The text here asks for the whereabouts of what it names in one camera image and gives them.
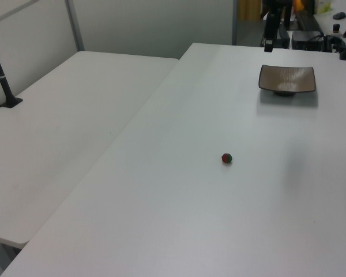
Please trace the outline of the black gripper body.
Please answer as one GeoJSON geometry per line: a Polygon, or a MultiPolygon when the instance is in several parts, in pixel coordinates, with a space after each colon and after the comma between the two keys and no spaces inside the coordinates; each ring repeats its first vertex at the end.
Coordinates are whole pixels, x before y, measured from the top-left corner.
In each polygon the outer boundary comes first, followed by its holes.
{"type": "Polygon", "coordinates": [[[273,41],[279,27],[280,4],[277,1],[264,1],[264,4],[268,9],[264,37],[266,41],[273,41]]]}

